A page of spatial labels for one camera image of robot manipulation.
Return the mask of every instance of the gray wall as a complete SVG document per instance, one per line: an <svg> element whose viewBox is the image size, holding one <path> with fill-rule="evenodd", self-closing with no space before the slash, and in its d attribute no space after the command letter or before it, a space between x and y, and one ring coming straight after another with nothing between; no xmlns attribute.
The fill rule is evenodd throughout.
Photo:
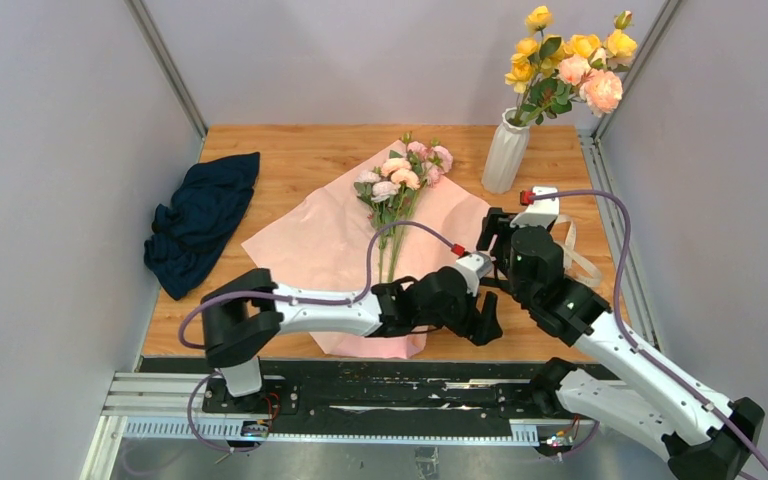
<svg viewBox="0 0 768 480"><path fill-rule="evenodd" d="M667 351L768 414L768 2L684 2L624 102L604 146Z"/></svg>
<svg viewBox="0 0 768 480"><path fill-rule="evenodd" d="M525 16L518 0L149 0L208 124L498 124ZM553 0L551 33L642 38L661 0ZM586 106L555 123L592 128Z"/></svg>
<svg viewBox="0 0 768 480"><path fill-rule="evenodd" d="M0 1L0 479L73 479L199 140L120 0Z"/></svg>

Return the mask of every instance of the red cable connector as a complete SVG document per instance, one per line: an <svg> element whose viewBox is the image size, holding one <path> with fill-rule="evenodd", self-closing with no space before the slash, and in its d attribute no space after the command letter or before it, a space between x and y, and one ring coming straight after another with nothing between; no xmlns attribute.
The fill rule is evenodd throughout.
<svg viewBox="0 0 768 480"><path fill-rule="evenodd" d="M534 203L534 196L537 195L531 190L523 190L519 192L519 204L522 206L532 205Z"/></svg>

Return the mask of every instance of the pink wrapping paper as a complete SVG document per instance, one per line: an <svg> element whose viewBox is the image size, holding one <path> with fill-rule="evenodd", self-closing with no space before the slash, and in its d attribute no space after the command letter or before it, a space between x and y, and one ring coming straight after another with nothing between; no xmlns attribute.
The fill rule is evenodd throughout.
<svg viewBox="0 0 768 480"><path fill-rule="evenodd" d="M366 250L375 232L367 218L369 208L357 199L352 184L361 171L384 163L390 150L404 153L405 146L400 141L394 142L314 191L290 213L243 242L243 248L259 267L270 269L276 282L311 290L362 288L366 278ZM475 247L481 219L488 208L487 202L443 178L434 188L423 190L413 220L470 249ZM419 229L407 228L394 278L406 275L420 278L454 262L455 256L439 240ZM372 265L374 285L378 283L377 246L373 250ZM426 340L425 335L401 338L363 338L345 333L311 335L325 353L352 357L408 358L422 351Z"/></svg>

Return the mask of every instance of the navy fabric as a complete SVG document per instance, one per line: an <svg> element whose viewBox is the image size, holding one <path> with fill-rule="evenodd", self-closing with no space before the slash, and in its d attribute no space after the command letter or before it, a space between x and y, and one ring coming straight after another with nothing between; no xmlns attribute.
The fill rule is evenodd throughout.
<svg viewBox="0 0 768 480"><path fill-rule="evenodd" d="M157 206L143 260L170 297L207 278L248 209L259 169L257 152L193 165L169 206Z"/></svg>

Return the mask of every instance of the wooden table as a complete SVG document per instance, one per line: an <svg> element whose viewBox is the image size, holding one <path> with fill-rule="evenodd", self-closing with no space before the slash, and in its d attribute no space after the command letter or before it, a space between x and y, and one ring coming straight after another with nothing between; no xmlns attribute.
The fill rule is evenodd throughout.
<svg viewBox="0 0 768 480"><path fill-rule="evenodd" d="M346 125L346 126L213 126L202 162L227 155L261 152L260 177L254 198L234 237L204 283L180 301L161 291L143 347L144 355L198 355L177 340L178 325L205 294L255 268L240 243L289 212L311 192L326 185L396 140L405 131L418 138L440 138L455 157L449 178L490 205L519 211L519 191L532 185L552 185L559 190L590 188L590 179L576 131L572 127L532 127L531 140L513 189L493 195L481 186L481 174L495 126ZM596 202L593 198L563 199L561 212L578 227L576 250L605 275L597 291L611 298L614 265ZM563 230L554 232L562 238ZM448 330L429 334L428 343L413 358L460 361L545 361L553 356L587 360L577 350L540 331L519 305L500 295L499 323L504 336L484 347L474 347ZM201 323L188 329L190 340L201 342ZM325 357L308 334L274 338L262 351L264 357Z"/></svg>

